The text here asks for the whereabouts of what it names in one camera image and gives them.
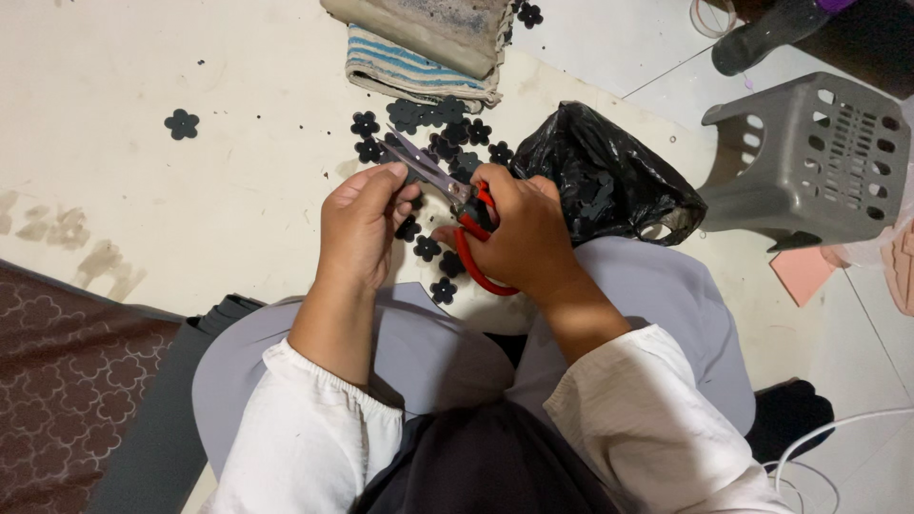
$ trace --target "hand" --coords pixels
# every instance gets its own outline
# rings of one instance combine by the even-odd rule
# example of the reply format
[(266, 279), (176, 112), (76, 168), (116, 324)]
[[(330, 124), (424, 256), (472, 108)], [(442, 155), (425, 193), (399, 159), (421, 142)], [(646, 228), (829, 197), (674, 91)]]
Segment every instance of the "hand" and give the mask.
[[(466, 234), (473, 260), (483, 273), (520, 289), (534, 301), (572, 274), (584, 273), (571, 249), (558, 189), (551, 180), (517, 180), (498, 165), (476, 168), (471, 182), (480, 180), (488, 182), (500, 220), (487, 242)], [(431, 237), (455, 248), (455, 230), (457, 227), (439, 227)]]
[(418, 184), (400, 189), (406, 175), (402, 163), (375, 166), (352, 175), (324, 200), (318, 282), (371, 292), (384, 283), (394, 231), (420, 194)]

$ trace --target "white shirt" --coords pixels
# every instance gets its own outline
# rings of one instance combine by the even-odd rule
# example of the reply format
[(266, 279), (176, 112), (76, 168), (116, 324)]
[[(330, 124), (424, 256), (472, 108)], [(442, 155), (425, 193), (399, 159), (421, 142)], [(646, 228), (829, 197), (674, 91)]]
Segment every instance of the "white shirt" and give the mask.
[[(403, 412), (285, 339), (263, 361), (268, 370), (201, 513), (348, 511), (399, 449)], [(622, 512), (792, 512), (656, 325), (579, 359), (543, 407)]]

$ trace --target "plastic bottle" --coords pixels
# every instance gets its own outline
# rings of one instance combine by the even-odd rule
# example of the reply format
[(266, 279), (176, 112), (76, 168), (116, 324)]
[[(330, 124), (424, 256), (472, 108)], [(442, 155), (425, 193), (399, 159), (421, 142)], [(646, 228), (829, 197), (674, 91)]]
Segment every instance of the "plastic bottle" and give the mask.
[(711, 49), (714, 67), (733, 76), (772, 50), (809, 36), (856, 0), (781, 0), (758, 22), (732, 30)]

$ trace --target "person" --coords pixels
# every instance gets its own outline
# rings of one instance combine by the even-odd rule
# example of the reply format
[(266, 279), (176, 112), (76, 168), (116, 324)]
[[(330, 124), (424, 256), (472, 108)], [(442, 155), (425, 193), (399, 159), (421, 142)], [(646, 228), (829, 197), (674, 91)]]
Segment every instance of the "person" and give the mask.
[[(621, 238), (572, 249), (555, 184), (480, 166), (498, 229), (467, 236), (473, 258), (538, 309), (514, 369), (417, 284), (382, 288), (420, 193), (406, 175), (331, 193), (308, 295), (202, 359), (202, 511), (790, 512), (742, 437), (752, 390), (702, 264)], [(455, 230), (432, 238), (453, 248)]]

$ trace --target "dirty rag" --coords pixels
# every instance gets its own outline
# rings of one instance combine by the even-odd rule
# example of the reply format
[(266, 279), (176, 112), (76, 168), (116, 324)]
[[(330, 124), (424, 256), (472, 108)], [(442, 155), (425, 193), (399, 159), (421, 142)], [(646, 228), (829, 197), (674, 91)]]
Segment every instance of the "dirty rag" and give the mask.
[(499, 35), (498, 64), (483, 80), (454, 71), (357, 25), (349, 25), (345, 75), (350, 82), (415, 103), (434, 105), (453, 95), (477, 113), (502, 100), (498, 67), (505, 60), (504, 32)]

